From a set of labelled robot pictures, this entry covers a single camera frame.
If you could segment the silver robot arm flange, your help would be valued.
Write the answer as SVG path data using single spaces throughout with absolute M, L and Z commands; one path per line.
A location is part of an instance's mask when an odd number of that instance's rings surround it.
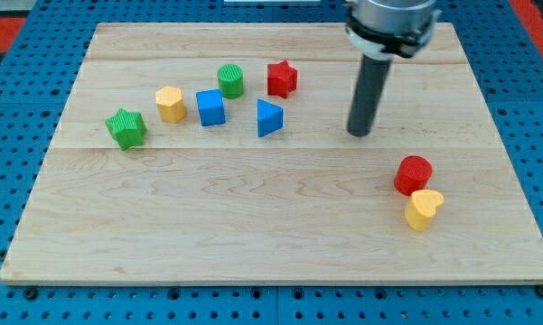
M 373 60 L 409 59 L 427 46 L 441 11 L 436 0 L 349 0 L 346 33 Z

